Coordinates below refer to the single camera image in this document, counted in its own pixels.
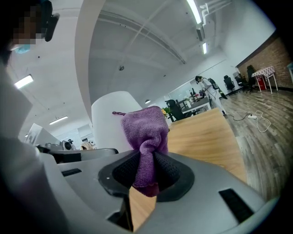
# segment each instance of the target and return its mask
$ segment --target purple cloth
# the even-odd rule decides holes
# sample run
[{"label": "purple cloth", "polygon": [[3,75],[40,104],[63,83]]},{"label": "purple cloth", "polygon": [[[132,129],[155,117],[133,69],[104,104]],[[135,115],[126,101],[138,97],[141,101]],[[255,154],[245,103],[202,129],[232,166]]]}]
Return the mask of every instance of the purple cloth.
[{"label": "purple cloth", "polygon": [[168,153],[168,125],[161,108],[151,106],[127,113],[121,124],[129,144],[141,153],[133,187],[148,197],[156,196],[159,187],[152,152]]}]

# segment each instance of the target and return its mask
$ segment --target white pillar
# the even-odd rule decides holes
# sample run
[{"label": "white pillar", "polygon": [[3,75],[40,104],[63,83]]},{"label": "white pillar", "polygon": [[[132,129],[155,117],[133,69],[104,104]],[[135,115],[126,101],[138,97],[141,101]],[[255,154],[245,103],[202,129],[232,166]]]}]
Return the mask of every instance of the white pillar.
[{"label": "white pillar", "polygon": [[97,149],[115,148],[119,153],[131,150],[121,126],[121,115],[112,112],[134,112],[141,106],[129,92],[118,91],[100,97],[92,105],[92,125]]}]

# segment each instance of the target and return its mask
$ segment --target fluorescent light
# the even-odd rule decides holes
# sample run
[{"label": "fluorescent light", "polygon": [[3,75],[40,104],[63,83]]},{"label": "fluorescent light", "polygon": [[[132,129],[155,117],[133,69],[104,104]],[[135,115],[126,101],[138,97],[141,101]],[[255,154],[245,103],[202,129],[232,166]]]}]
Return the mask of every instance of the fluorescent light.
[{"label": "fluorescent light", "polygon": [[198,12],[198,9],[195,5],[195,2],[194,0],[187,0],[191,10],[192,10],[192,13],[194,14],[194,17],[195,17],[195,20],[196,20],[196,23],[197,24],[200,24],[201,23],[201,16],[200,16],[200,13]]},{"label": "fluorescent light", "polygon": [[202,47],[203,47],[203,53],[206,54],[206,43],[203,43]]},{"label": "fluorescent light", "polygon": [[20,89],[21,87],[33,82],[33,78],[31,75],[26,76],[25,78],[21,79],[20,81],[16,82],[14,85],[16,88]]},{"label": "fluorescent light", "polygon": [[57,120],[55,120],[55,121],[53,121],[53,122],[51,122],[51,123],[49,123],[49,124],[52,125],[52,124],[54,124],[54,123],[56,123],[56,122],[59,122],[59,121],[61,121],[61,120],[67,119],[67,118],[68,118],[68,116],[64,116],[64,117],[62,117],[61,119],[57,119]]}]

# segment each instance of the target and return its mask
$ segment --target brick wall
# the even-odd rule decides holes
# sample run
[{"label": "brick wall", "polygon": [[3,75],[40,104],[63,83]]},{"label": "brick wall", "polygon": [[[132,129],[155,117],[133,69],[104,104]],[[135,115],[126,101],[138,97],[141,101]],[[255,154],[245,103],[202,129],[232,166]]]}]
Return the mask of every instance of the brick wall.
[{"label": "brick wall", "polygon": [[247,66],[252,65],[255,70],[273,66],[275,68],[275,77],[278,87],[293,88],[292,79],[287,65],[292,62],[280,37],[273,33],[260,47],[258,47],[250,56],[237,65],[240,73],[247,75]]}]

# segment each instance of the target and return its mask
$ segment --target desk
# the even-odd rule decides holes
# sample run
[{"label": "desk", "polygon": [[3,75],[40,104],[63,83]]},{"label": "desk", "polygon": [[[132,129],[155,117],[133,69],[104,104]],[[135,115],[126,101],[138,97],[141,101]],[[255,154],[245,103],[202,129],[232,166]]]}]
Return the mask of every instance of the desk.
[{"label": "desk", "polygon": [[266,81],[269,82],[270,89],[271,89],[271,83],[270,83],[270,79],[269,79],[269,78],[270,78],[270,77],[274,77],[274,81],[275,81],[275,84],[276,84],[276,89],[277,89],[277,91],[278,91],[278,86],[277,86],[277,82],[276,82],[276,78],[275,78],[274,73],[275,73],[275,69],[274,69],[274,67],[273,67],[273,66],[270,66],[270,67],[263,68],[263,69],[260,69],[260,70],[258,70],[258,71],[256,71],[256,72],[254,72],[254,73],[251,75],[251,77],[255,77],[259,89],[260,89],[260,84],[258,83],[258,79],[257,79],[258,76],[260,76],[260,75],[264,75],[264,76],[265,76]]},{"label": "desk", "polygon": [[211,110],[211,105],[208,97],[205,97],[197,102],[194,102],[191,104],[191,107],[186,107],[181,109],[182,113],[187,113],[196,109],[200,109],[202,107],[206,106],[209,110]]},{"label": "desk", "polygon": [[[246,182],[244,163],[236,138],[220,111],[216,108],[173,122],[168,134],[170,152],[224,167]],[[146,197],[130,189],[130,208],[134,231],[154,210],[155,197]]]}]

